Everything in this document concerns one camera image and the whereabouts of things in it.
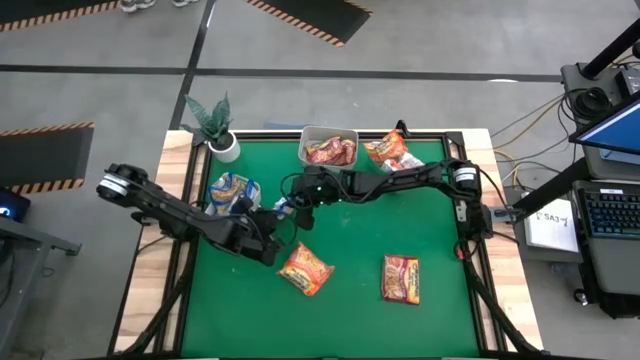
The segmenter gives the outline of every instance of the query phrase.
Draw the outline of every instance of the shoe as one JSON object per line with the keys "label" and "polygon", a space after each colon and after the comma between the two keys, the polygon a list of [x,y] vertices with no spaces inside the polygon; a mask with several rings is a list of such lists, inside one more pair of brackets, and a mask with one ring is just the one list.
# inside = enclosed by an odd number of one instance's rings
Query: shoe
{"label": "shoe", "polygon": [[173,0],[173,6],[175,7],[185,7],[192,2],[197,2],[198,0]]}
{"label": "shoe", "polygon": [[146,9],[155,5],[156,0],[120,0],[120,9],[126,13]]}

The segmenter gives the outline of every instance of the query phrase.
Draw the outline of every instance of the keyboard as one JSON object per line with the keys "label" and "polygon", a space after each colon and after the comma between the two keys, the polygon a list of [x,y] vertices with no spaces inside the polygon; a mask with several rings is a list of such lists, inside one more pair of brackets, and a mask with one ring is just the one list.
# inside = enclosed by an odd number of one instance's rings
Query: keyboard
{"label": "keyboard", "polygon": [[591,182],[578,201],[593,236],[640,239],[640,186]]}

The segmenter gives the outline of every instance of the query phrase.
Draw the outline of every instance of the gray floor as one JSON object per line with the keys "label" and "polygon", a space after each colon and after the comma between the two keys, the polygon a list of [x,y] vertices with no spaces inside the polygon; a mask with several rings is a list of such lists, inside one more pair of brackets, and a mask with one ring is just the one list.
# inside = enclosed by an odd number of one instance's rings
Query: gray floor
{"label": "gray floor", "polygon": [[[558,74],[588,61],[640,13],[633,0],[358,0],[374,16],[342,49],[256,10],[218,0],[200,67]],[[186,66],[204,2],[175,10],[118,11],[0,33],[0,64]],[[83,243],[55,256],[16,354],[46,359],[106,351],[140,231],[128,212],[95,195],[102,170],[127,162],[155,171],[181,76],[0,73],[0,130],[95,121],[86,185],[32,196],[29,223]],[[236,129],[268,123],[387,128],[483,127],[496,131],[562,92],[559,84],[196,77],[190,94],[209,106],[229,93]],[[193,117],[185,113],[185,123]],[[494,139],[501,144],[522,127]],[[564,136],[550,114],[504,150],[515,157]],[[562,169],[572,147],[535,160]],[[501,172],[509,172],[508,164]],[[552,174],[523,169],[526,185]],[[640,322],[608,319],[573,302],[546,264],[525,270],[545,348],[563,355],[637,359]]]}

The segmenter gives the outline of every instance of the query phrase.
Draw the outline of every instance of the green table surface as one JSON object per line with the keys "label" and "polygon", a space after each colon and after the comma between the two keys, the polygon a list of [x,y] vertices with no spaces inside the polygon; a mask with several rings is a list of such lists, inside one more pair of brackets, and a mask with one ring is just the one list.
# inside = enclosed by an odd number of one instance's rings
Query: green table surface
{"label": "green table surface", "polygon": [[[444,159],[440,141],[412,141],[425,162]],[[297,141],[242,141],[231,164],[214,160],[209,184],[224,172],[252,178],[271,208],[280,181],[302,171]],[[373,171],[360,145],[356,170]],[[363,205],[338,203],[314,211],[315,227],[267,267],[200,241],[185,325],[185,357],[439,357],[477,356],[471,306],[453,204],[435,189],[387,194]],[[291,221],[277,234],[288,242]],[[298,241],[336,269],[308,297],[276,274]],[[385,254],[420,259],[418,306],[382,300]]]}

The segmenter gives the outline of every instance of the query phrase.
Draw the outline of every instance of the wooden table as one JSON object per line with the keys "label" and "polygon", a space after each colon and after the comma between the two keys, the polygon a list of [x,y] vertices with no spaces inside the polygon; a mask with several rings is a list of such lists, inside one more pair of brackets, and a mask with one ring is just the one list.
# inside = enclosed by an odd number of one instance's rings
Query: wooden table
{"label": "wooden table", "polygon": [[[498,165],[494,157],[491,139],[487,129],[431,129],[413,131],[462,132],[467,158],[486,171],[498,186],[502,186]],[[191,139],[191,134],[185,131],[167,132],[160,164],[158,166],[155,182],[162,186],[165,191],[177,197],[180,197],[182,194],[191,150]],[[204,151],[206,150],[204,147],[200,148],[197,156],[198,160],[190,201],[197,198],[197,189],[203,168]],[[501,207],[502,204],[498,194],[491,183],[483,179],[482,184],[483,203],[491,207]],[[509,225],[494,224],[494,228],[496,231],[511,236],[514,235],[513,229]],[[160,232],[156,226],[146,227],[142,232],[139,246],[142,247],[159,237]],[[144,252],[137,257],[134,263],[131,281],[125,293],[126,302],[124,311],[120,322],[117,323],[119,330],[112,342],[112,350],[121,351],[130,346],[160,307],[171,246],[171,240],[163,240],[153,247],[145,249]],[[500,237],[487,240],[486,246],[498,303],[524,337],[532,345],[538,349],[542,349],[542,340],[538,331],[533,305],[531,304],[531,297],[529,295],[518,247],[514,243]],[[170,349],[172,344],[169,339],[173,339],[174,337],[173,332],[175,330],[177,308],[178,306],[176,304],[168,321],[165,341],[165,347],[167,349]],[[488,348],[496,349],[489,311],[482,305],[481,312]],[[513,346],[510,343],[508,343],[508,346],[510,350],[513,350]]]}

